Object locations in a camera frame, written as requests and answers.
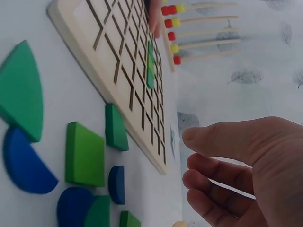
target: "blue half circle block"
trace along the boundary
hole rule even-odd
[[[108,191],[112,201],[125,205],[124,166],[114,166],[108,176]]]
[[[15,127],[8,129],[3,146],[6,170],[13,183],[28,193],[47,194],[58,184],[45,166],[25,133]]]
[[[57,203],[59,227],[83,227],[85,217],[95,199],[86,188],[65,189]]]

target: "human hand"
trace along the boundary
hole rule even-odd
[[[198,154],[183,183],[193,209],[214,227],[297,227],[303,224],[303,127],[282,118],[218,123],[183,133]],[[225,157],[251,166],[213,159]],[[222,188],[229,185],[256,200]]]
[[[161,35],[161,5],[162,0],[150,0],[149,5],[149,25],[150,31],[154,33],[155,38],[159,38]]]

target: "yellow cube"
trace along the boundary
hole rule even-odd
[[[179,53],[178,44],[172,44],[172,45],[170,46],[170,50],[171,50],[172,54]]]
[[[176,8],[177,8],[177,12],[178,12],[178,13],[185,13],[184,4],[177,4],[177,5],[176,5]]]
[[[174,17],[171,19],[173,27],[181,27],[181,21],[178,17]]]

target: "red cube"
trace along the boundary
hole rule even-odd
[[[175,65],[180,65],[181,64],[181,57],[176,55],[174,56],[174,63]]]
[[[166,28],[172,28],[172,21],[171,21],[171,19],[166,19],[164,21],[164,24],[165,24]]]
[[[161,11],[162,11],[163,16],[168,16],[169,15],[169,8],[167,6],[163,6],[161,8]]]
[[[168,32],[167,36],[169,37],[170,41],[175,41],[176,40],[176,34],[174,32]]]
[[[175,5],[168,6],[170,14],[177,14],[177,7]]]

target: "wooden puzzle board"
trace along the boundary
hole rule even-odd
[[[166,174],[162,63],[143,0],[56,0],[48,12],[96,89],[117,105],[130,135]],[[153,89],[146,86],[149,41]]]

